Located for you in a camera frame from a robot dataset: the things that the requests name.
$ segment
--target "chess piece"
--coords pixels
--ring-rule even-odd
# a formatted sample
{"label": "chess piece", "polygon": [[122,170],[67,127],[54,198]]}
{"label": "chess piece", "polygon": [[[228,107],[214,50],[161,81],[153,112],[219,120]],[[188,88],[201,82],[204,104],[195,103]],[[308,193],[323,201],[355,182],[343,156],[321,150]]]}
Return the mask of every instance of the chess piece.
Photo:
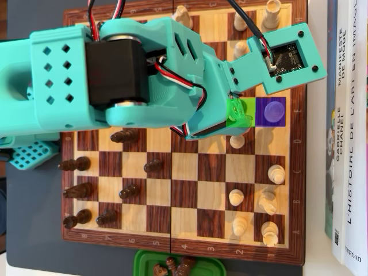
{"label": "chess piece", "polygon": [[100,215],[96,219],[98,225],[105,225],[108,223],[113,223],[117,220],[117,213],[115,210],[108,210],[104,214]]}
{"label": "chess piece", "polygon": [[274,30],[280,23],[281,2],[269,0],[266,3],[266,15],[262,22],[263,31]]}
{"label": "chess piece", "polygon": [[242,19],[239,13],[235,13],[234,18],[234,28],[239,32],[242,32],[247,29],[247,23]]}
{"label": "chess piece", "polygon": [[66,161],[62,161],[59,164],[59,169],[62,171],[86,171],[91,166],[91,160],[86,156],[81,156],[76,160],[70,159]]}
{"label": "chess piece", "polygon": [[229,200],[232,206],[238,206],[243,202],[244,194],[240,190],[232,190],[229,193]]}
{"label": "chess piece", "polygon": [[266,211],[267,214],[273,216],[277,211],[276,196],[269,191],[264,191],[258,199],[258,205]]}
{"label": "chess piece", "polygon": [[280,165],[273,165],[268,171],[269,178],[277,185],[282,184],[285,181],[285,170]]}
{"label": "chess piece", "polygon": [[177,265],[175,263],[175,259],[173,257],[168,257],[166,259],[167,268],[171,271],[171,275],[175,275],[177,272]]}
{"label": "chess piece", "polygon": [[280,102],[270,102],[266,105],[263,115],[265,119],[270,123],[276,123],[282,119],[285,114],[285,108]]}
{"label": "chess piece", "polygon": [[91,183],[81,183],[66,189],[63,193],[64,198],[85,198],[93,193]]}
{"label": "chess piece", "polygon": [[125,200],[127,198],[135,197],[139,194],[139,188],[137,185],[130,185],[124,189],[122,189],[119,193],[119,197],[122,200]]}
{"label": "chess piece", "polygon": [[232,222],[232,232],[235,236],[241,237],[247,229],[247,220],[244,217],[236,217]]}
{"label": "chess piece", "polygon": [[193,28],[193,20],[184,6],[178,6],[176,12],[171,16],[171,18],[189,29]]}
{"label": "chess piece", "polygon": [[143,169],[147,173],[148,172],[153,173],[153,172],[161,170],[161,168],[162,168],[162,161],[160,161],[158,159],[154,159],[154,160],[148,162],[146,165],[144,165]]}
{"label": "chess piece", "polygon": [[235,44],[234,59],[238,59],[247,53],[247,43],[245,41],[239,41]]}
{"label": "chess piece", "polygon": [[137,129],[123,129],[112,134],[110,139],[115,143],[135,143],[139,139],[139,133]]}
{"label": "chess piece", "polygon": [[263,243],[268,247],[274,247],[278,243],[278,227],[275,223],[268,221],[262,225],[261,233]]}
{"label": "chess piece", "polygon": [[246,140],[243,135],[231,136],[230,138],[230,145],[233,148],[241,148],[245,142]]}
{"label": "chess piece", "polygon": [[63,225],[66,229],[71,229],[79,224],[86,224],[92,219],[92,213],[88,209],[83,209],[76,216],[68,216],[64,218]]}

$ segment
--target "white surface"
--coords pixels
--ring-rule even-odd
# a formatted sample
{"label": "white surface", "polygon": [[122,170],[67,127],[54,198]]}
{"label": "white surface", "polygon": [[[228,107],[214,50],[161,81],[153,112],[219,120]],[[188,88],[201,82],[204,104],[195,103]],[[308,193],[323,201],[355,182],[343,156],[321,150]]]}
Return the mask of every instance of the white surface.
{"label": "white surface", "polygon": [[[310,0],[309,27],[327,64],[327,0]],[[326,80],[308,85],[307,162],[306,162],[306,260],[304,276],[351,276],[346,267],[332,256],[331,240],[324,233],[325,209],[325,126]],[[0,255],[0,275],[61,276],[10,267],[6,255]]]}

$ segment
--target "dark square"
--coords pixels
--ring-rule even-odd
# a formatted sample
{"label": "dark square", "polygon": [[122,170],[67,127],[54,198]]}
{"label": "dark square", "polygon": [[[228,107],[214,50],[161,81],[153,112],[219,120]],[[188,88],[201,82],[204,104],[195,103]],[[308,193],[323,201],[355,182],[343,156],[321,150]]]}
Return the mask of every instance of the dark square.
{"label": "dark square", "polygon": [[241,148],[233,148],[230,145],[231,136],[226,136],[226,153],[227,154],[247,154],[254,155],[255,153],[255,128],[250,128],[247,133],[243,134],[245,143]]}
{"label": "dark square", "polygon": [[98,151],[98,130],[78,131],[78,151]]}
{"label": "dark square", "polygon": [[170,207],[147,205],[147,232],[170,233]]}
{"label": "dark square", "polygon": [[[246,14],[248,14],[248,16],[253,20],[253,22],[256,22],[255,10],[246,11]],[[253,36],[249,27],[247,27],[247,29],[241,32],[236,30],[234,27],[234,19],[235,13],[228,13],[228,40],[247,40],[249,37]]]}
{"label": "dark square", "polygon": [[278,244],[285,244],[285,216],[283,214],[270,216],[266,213],[254,213],[254,241],[263,242],[262,225],[268,221],[275,223],[278,227]]}
{"label": "dark square", "polygon": [[99,202],[98,203],[98,215],[101,216],[108,210],[115,210],[117,213],[117,220],[108,223],[105,225],[99,225],[101,228],[113,228],[113,229],[121,229],[121,208],[122,205],[119,203],[107,203],[107,202]]}
{"label": "dark square", "polygon": [[122,153],[112,151],[99,152],[99,176],[122,177]]}
{"label": "dark square", "polygon": [[147,173],[147,178],[171,179],[171,153],[170,152],[148,152],[147,162],[154,159],[162,161],[162,169],[157,172]]}
{"label": "dark square", "polygon": [[[254,212],[254,184],[226,182],[225,208],[230,211]],[[244,194],[243,202],[238,206],[230,204],[229,194],[232,190],[240,190]]]}
{"label": "dark square", "polygon": [[171,207],[197,208],[197,181],[171,180]]}
{"label": "dark square", "polygon": [[197,209],[197,236],[223,239],[225,211]]}
{"label": "dark square", "polygon": [[147,151],[147,129],[146,128],[136,128],[134,130],[138,131],[139,139],[136,143],[123,143],[122,151],[126,152],[146,152]]}
{"label": "dark square", "polygon": [[198,154],[198,180],[225,182],[225,163],[225,154]]}
{"label": "dark square", "polygon": [[198,153],[198,141],[187,141],[175,132],[171,132],[171,152],[183,152],[188,154]]}
{"label": "dark square", "polygon": [[[283,107],[283,116],[279,117],[279,121],[268,121],[268,118],[275,118],[275,112],[269,109],[268,104],[275,102],[280,103],[280,107]],[[255,99],[255,126],[256,127],[284,127],[286,125],[286,98],[285,97],[260,97]]]}
{"label": "dark square", "polygon": [[76,177],[76,184],[90,183],[92,185],[93,192],[89,197],[78,198],[82,201],[98,201],[98,177]]}
{"label": "dark square", "polygon": [[255,156],[255,183],[274,184],[269,178],[268,171],[273,165],[280,165],[285,169],[285,156],[256,155]]}
{"label": "dark square", "polygon": [[131,198],[122,200],[122,203],[145,205],[146,199],[147,199],[146,180],[139,179],[139,178],[123,178],[122,179],[123,189],[130,185],[136,185],[139,189],[139,194],[137,194],[135,197],[131,197]]}

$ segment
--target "black pawn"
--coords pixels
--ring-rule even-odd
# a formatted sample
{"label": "black pawn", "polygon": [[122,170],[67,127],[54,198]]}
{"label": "black pawn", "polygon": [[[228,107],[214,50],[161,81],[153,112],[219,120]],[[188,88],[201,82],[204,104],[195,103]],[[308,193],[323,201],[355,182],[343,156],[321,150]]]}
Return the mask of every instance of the black pawn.
{"label": "black pawn", "polygon": [[153,173],[155,171],[159,171],[162,168],[162,161],[158,160],[158,159],[154,159],[150,162],[148,162],[146,165],[144,165],[144,171],[145,172],[149,172],[149,173]]}
{"label": "black pawn", "polygon": [[64,198],[85,198],[89,197],[92,192],[92,184],[87,182],[66,189],[63,195]]}
{"label": "black pawn", "polygon": [[117,220],[117,214],[114,210],[106,211],[96,219],[98,225],[105,225],[107,223],[113,223]]}
{"label": "black pawn", "polygon": [[135,197],[137,194],[139,194],[139,188],[137,185],[130,185],[124,189],[122,189],[119,193],[119,197],[122,200],[125,200],[127,198]]}
{"label": "black pawn", "polygon": [[115,143],[134,143],[139,138],[137,129],[124,129],[111,135],[110,139]]}

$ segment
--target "white chess piece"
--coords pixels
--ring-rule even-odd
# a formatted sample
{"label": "white chess piece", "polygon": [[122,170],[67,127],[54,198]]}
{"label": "white chess piece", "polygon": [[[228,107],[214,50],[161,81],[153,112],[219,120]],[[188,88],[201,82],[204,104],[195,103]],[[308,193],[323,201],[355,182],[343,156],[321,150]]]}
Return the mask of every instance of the white chess piece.
{"label": "white chess piece", "polygon": [[246,30],[247,27],[248,26],[247,26],[246,22],[242,19],[242,17],[238,13],[235,13],[234,28],[236,30],[238,30],[239,32],[242,32],[242,31]]}
{"label": "white chess piece", "polygon": [[280,165],[273,165],[268,171],[269,178],[277,185],[282,184],[285,181],[285,170]]}
{"label": "white chess piece", "polygon": [[277,211],[276,196],[269,191],[264,191],[258,199],[258,205],[266,211],[267,214],[272,216]]}
{"label": "white chess piece", "polygon": [[245,41],[239,41],[235,44],[234,59],[238,59],[247,53],[247,43]]}
{"label": "white chess piece", "polygon": [[241,237],[247,229],[247,220],[244,217],[236,217],[232,222],[232,232],[235,236]]}
{"label": "white chess piece", "polygon": [[232,190],[229,193],[229,200],[232,206],[238,206],[243,202],[244,194],[240,190]]}
{"label": "white chess piece", "polygon": [[263,243],[268,247],[274,247],[278,243],[278,227],[276,224],[268,221],[262,225],[261,233]]}
{"label": "white chess piece", "polygon": [[176,12],[171,16],[171,18],[176,22],[183,24],[185,27],[189,29],[193,28],[193,20],[191,19],[186,7],[182,5],[177,7]]}
{"label": "white chess piece", "polygon": [[236,135],[230,137],[230,145],[233,148],[241,148],[244,143],[246,142],[246,139],[243,135]]}
{"label": "white chess piece", "polygon": [[280,23],[281,2],[279,0],[269,0],[266,3],[266,15],[264,16],[262,25],[264,31],[274,30]]}

